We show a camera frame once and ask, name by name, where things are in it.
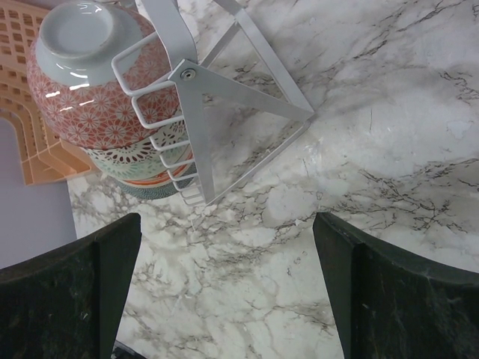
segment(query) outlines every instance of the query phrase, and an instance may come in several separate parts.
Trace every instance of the white metal bar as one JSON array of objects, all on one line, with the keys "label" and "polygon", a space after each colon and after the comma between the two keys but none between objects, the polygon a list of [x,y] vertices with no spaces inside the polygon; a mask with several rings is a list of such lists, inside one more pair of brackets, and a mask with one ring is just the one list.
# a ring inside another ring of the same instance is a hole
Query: white metal bar
[{"label": "white metal bar", "polygon": [[170,76],[171,71],[168,71],[165,75],[157,79],[152,85],[158,84],[160,82],[168,81],[168,77]]},{"label": "white metal bar", "polygon": [[165,0],[142,0],[141,3],[163,42],[171,68],[174,69],[184,58],[197,64],[195,41],[177,4]]},{"label": "white metal bar", "polygon": [[186,145],[190,144],[190,142],[188,140],[185,140],[185,141],[177,142],[176,144],[169,144],[168,146],[159,146],[157,144],[155,138],[153,138],[153,136],[150,136],[150,142],[153,145],[153,148],[157,151],[160,151],[160,152],[173,150],[174,148],[182,147],[182,146],[186,146]]},{"label": "white metal bar", "polygon": [[300,135],[302,135],[310,126],[310,122],[306,121],[299,129],[297,129],[289,138],[282,144],[276,147],[268,156],[261,160],[250,170],[246,171],[235,183],[226,188],[222,193],[218,194],[213,200],[207,201],[207,206],[214,204],[221,200],[227,193],[233,191],[235,188],[243,184],[247,179],[253,177],[261,168],[270,163],[279,153],[290,146]]},{"label": "white metal bar", "polygon": [[314,109],[311,107],[305,95],[301,92],[298,85],[295,83],[291,74],[288,73],[286,67],[279,59],[278,55],[272,49],[271,45],[266,41],[260,29],[257,28],[251,17],[245,9],[241,6],[236,6],[234,0],[214,0],[217,4],[222,6],[225,10],[230,11],[239,23],[239,26],[249,39],[257,55],[263,60],[266,67],[275,79],[276,84],[283,92],[286,99],[311,113],[314,114]]},{"label": "white metal bar", "polygon": [[196,178],[198,177],[198,172],[195,172],[193,174],[187,174],[185,176],[180,176],[180,177],[175,177],[170,170],[166,170],[168,174],[170,175],[170,178],[173,182],[179,182],[183,180],[189,180],[190,178]]},{"label": "white metal bar", "polygon": [[[195,71],[195,77],[184,81],[181,79],[181,73],[188,69]],[[187,84],[190,90],[210,93],[278,116],[304,122],[312,115],[308,110],[240,84],[188,60],[183,60],[177,68],[171,71],[168,79],[176,82],[177,86],[182,82]]]},{"label": "white metal bar", "polygon": [[214,0],[214,2],[233,16],[236,16],[238,11],[242,10],[242,6],[235,0]]},{"label": "white metal bar", "polygon": [[162,160],[163,166],[167,169],[178,168],[184,165],[189,165],[190,163],[195,163],[195,159],[187,159],[186,161],[175,162],[174,164],[166,163],[163,155],[160,153],[159,158]]},{"label": "white metal bar", "polygon": [[210,50],[208,55],[204,58],[201,62],[202,67],[208,68],[211,63],[218,57],[219,54],[223,51],[223,49],[228,45],[233,37],[237,34],[240,27],[238,26],[237,22],[233,22],[230,28],[225,32],[225,34],[219,39],[216,45]]},{"label": "white metal bar", "polygon": [[151,92],[154,92],[154,91],[163,90],[164,88],[169,88],[171,86],[174,86],[174,82],[171,82],[171,81],[161,81],[161,82],[159,82],[158,80],[156,80],[153,84],[150,84],[145,88],[139,88],[138,90],[134,90],[133,92],[135,92],[137,94],[130,95],[130,96],[141,96],[141,95],[145,95],[147,93],[151,93]]},{"label": "white metal bar", "polygon": [[186,200],[191,200],[192,198],[198,198],[198,197],[200,197],[200,196],[202,196],[202,194],[198,192],[197,194],[193,194],[193,195],[190,195],[190,196],[187,196],[187,195],[183,194],[182,197],[183,197],[184,199],[186,199]]},{"label": "white metal bar", "polygon": [[[199,196],[181,196],[181,197],[183,197],[183,201],[184,201],[186,204],[188,204],[188,203],[187,203],[188,200],[192,200],[192,199],[198,198],[198,197],[200,197],[200,196],[201,196],[201,194],[200,194]],[[196,203],[196,204],[200,204],[200,203],[204,204],[204,200],[203,200],[203,199],[200,199],[198,202],[195,202],[195,203]]]},{"label": "white metal bar", "polygon": [[186,200],[183,200],[183,202],[190,207],[195,207],[195,206],[199,206],[200,204],[204,204],[204,200],[199,200],[198,202],[193,202],[193,203],[188,203]]},{"label": "white metal bar", "polygon": [[120,84],[121,89],[123,90],[124,93],[126,93],[128,96],[137,96],[141,94],[141,91],[145,88],[140,88],[138,90],[132,90],[129,88],[128,83],[126,80],[123,78],[123,74],[121,73],[120,69],[118,68],[118,63],[123,60],[126,56],[132,54],[136,50],[140,49],[141,47],[145,46],[146,44],[150,43],[154,39],[158,38],[158,34],[156,32],[152,32],[148,36],[144,37],[137,43],[131,45],[129,48],[123,50],[120,52],[118,55],[114,56],[112,59],[112,69],[113,73],[115,74],[115,77],[118,80],[118,83]]},{"label": "white metal bar", "polygon": [[127,7],[130,10],[133,10],[138,13],[138,8],[136,6],[136,3],[134,0],[98,0],[98,2],[101,2],[102,4],[120,4],[123,7]]},{"label": "white metal bar", "polygon": [[148,123],[145,119],[144,119],[144,116],[143,114],[141,113],[141,109],[140,109],[140,106],[138,106],[138,99],[140,98],[140,96],[134,96],[132,97],[132,107],[133,107],[133,110],[135,111],[136,113],[136,117],[139,119],[141,125],[145,128],[145,129],[158,129],[159,127],[161,126],[166,126],[166,125],[170,125],[172,123],[175,123],[175,122],[179,122],[179,121],[183,121],[185,118],[184,116],[181,114],[179,116],[176,116],[176,117],[171,117],[171,118],[168,118],[166,120],[160,120],[160,121],[157,121],[155,123]]},{"label": "white metal bar", "polygon": [[212,200],[215,194],[213,182],[213,167],[211,165],[210,142],[207,132],[207,123],[204,118],[203,96],[189,86],[190,82],[177,83],[178,97],[181,110],[185,117],[186,131],[195,159],[198,181],[204,200]]}]

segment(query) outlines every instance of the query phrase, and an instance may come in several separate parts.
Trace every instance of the white marble surface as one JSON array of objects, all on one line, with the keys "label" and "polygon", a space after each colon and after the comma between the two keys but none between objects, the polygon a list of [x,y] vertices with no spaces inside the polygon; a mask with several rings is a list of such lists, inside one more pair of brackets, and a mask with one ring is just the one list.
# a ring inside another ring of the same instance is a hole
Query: white marble surface
[{"label": "white marble surface", "polygon": [[[97,175],[69,181],[78,236],[142,216],[118,339],[148,358],[342,358],[311,231],[318,210],[479,271],[479,5],[246,4],[317,110],[308,132],[205,210],[178,196],[136,200]],[[205,0],[180,6],[204,54],[230,19]],[[275,91],[251,52],[217,66]],[[247,119],[218,162],[237,168],[257,155],[248,139],[275,122],[233,114]]]}]

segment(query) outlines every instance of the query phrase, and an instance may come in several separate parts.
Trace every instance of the plastic crate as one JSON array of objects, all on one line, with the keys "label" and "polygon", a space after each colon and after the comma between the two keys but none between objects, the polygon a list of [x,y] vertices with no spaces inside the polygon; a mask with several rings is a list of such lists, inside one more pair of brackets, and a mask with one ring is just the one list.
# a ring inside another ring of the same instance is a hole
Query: plastic crate
[{"label": "plastic crate", "polygon": [[0,4],[0,117],[16,130],[25,184],[57,182],[97,168],[80,148],[44,125],[27,85],[25,59],[47,10]]}]

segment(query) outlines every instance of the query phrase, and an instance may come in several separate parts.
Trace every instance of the stacked bowls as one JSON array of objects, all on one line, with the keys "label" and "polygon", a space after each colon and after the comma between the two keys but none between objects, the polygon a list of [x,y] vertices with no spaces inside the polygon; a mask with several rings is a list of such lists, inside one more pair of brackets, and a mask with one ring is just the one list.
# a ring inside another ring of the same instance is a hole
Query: stacked bowls
[{"label": "stacked bowls", "polygon": [[[134,11],[70,1],[45,17],[27,61],[28,85],[46,124],[81,147],[125,192],[144,199],[176,192],[150,137],[161,145],[187,139],[184,122],[145,129],[113,73],[113,57],[152,32],[149,21]],[[148,86],[171,69],[159,39],[124,58],[119,67],[132,89]],[[175,87],[142,96],[138,107],[148,123],[173,117],[179,107]],[[192,153],[178,147],[163,157],[173,164]],[[187,165],[174,174],[194,171]]]}]

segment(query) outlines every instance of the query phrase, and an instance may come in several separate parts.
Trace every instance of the ceramic bowl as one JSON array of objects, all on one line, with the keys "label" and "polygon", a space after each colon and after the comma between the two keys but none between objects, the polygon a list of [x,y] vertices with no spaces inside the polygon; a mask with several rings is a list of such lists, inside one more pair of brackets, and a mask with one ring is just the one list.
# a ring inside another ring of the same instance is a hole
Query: ceramic bowl
[{"label": "ceramic bowl", "polygon": [[[162,146],[184,141],[187,139],[184,122],[160,127],[153,137]],[[167,163],[175,163],[188,148],[186,146],[174,148],[165,151],[163,156]],[[111,150],[84,149],[84,151],[101,171],[117,180],[144,180],[166,171],[150,138]]]},{"label": "ceramic bowl", "polygon": [[[129,146],[156,133],[145,129],[112,69],[119,52],[154,32],[123,7],[73,0],[42,21],[27,60],[28,85],[46,124],[65,141],[88,149]],[[171,68],[159,39],[119,63],[129,87],[148,86]],[[148,123],[170,118],[179,106],[175,86],[142,96]]]},{"label": "ceramic bowl", "polygon": [[[194,174],[196,172],[195,164],[185,166],[179,173],[175,173],[175,176],[186,176],[188,174]],[[180,188],[185,188],[192,181],[192,178],[179,181],[177,184]],[[177,193],[173,182],[168,178],[155,185],[132,185],[124,181],[115,179],[115,182],[121,188],[121,190],[133,197],[137,197],[142,200],[158,200],[160,198],[170,197]]]},{"label": "ceramic bowl", "polygon": [[[186,148],[184,151],[183,155],[178,159],[178,162],[186,161],[187,159],[192,159],[193,158],[193,152],[190,146]],[[174,169],[173,174],[177,176],[177,174],[180,174],[184,172],[188,166],[183,165],[178,168]],[[164,183],[170,180],[170,176],[166,171],[160,172],[159,174],[147,178],[147,179],[125,179],[122,180],[121,182],[125,182],[126,185],[131,185],[132,187],[139,187],[139,188],[144,188],[145,186],[148,185],[159,185],[160,183]]]}]

